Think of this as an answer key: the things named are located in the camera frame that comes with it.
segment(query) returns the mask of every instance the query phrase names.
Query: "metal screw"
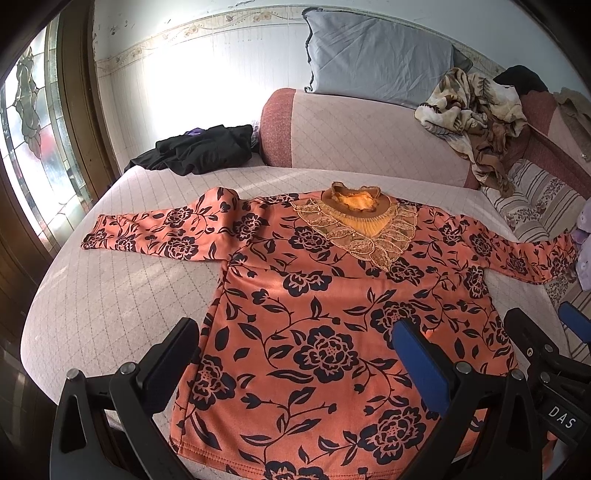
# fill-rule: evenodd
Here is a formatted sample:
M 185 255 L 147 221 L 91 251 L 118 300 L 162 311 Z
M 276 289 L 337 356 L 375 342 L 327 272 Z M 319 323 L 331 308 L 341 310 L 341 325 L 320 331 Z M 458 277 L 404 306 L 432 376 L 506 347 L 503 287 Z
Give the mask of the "metal screw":
M 456 370 L 461 374 L 469 374 L 472 371 L 472 366 L 468 362 L 456 363 Z
M 78 370 L 77 368 L 70 368 L 68 370 L 68 372 L 66 373 L 66 378 L 68 380 L 74 380 L 78 374 L 80 373 L 80 370 Z
M 513 378 L 515 378 L 516 380 L 523 380 L 525 378 L 525 375 L 523 374 L 523 372 L 521 370 L 519 370 L 518 368 L 511 370 L 511 376 Z
M 119 371 L 124 375 L 128 375 L 130 373 L 133 373 L 134 370 L 135 370 L 135 363 L 133 363 L 133 362 L 125 362 L 123 365 L 121 365 L 119 367 Z

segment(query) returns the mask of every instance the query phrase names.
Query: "gray pillow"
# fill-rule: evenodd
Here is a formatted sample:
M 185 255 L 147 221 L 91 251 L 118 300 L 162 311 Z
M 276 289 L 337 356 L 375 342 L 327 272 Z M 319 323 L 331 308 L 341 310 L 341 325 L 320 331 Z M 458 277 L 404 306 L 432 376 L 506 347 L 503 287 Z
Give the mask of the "gray pillow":
M 388 20 L 310 8 L 308 93 L 342 95 L 416 108 L 454 66 L 449 40 Z

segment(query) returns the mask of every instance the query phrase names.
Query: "black clothing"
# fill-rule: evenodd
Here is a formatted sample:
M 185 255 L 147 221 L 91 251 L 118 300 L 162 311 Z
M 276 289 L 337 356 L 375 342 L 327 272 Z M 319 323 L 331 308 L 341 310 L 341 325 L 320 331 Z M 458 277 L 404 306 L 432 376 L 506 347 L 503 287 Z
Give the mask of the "black clothing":
M 527 95 L 531 90 L 536 92 L 547 92 L 548 87 L 540 79 L 536 72 L 532 72 L 523 65 L 509 67 L 503 73 L 493 78 L 499 85 L 513 85 L 517 95 Z
M 252 125 L 228 128 L 218 125 L 196 136 L 167 138 L 156 142 L 153 150 L 131 160 L 125 171 L 139 165 L 146 170 L 169 168 L 185 176 L 239 167 L 252 157 L 251 136 Z

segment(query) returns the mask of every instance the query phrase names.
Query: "orange floral shirt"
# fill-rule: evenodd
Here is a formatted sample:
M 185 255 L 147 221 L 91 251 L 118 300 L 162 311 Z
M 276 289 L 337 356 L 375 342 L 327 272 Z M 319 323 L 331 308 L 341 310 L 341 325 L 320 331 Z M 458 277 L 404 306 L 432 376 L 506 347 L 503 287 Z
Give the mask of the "orange floral shirt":
M 221 261 L 174 403 L 179 455 L 257 480 L 394 478 L 439 416 L 392 349 L 393 323 L 411 318 L 452 361 L 506 373 L 515 355 L 484 269 L 543 283 L 576 258 L 566 234 L 513 243 L 405 200 L 366 238 L 320 196 L 214 188 L 181 208 L 100 215 L 85 237 L 84 249 Z

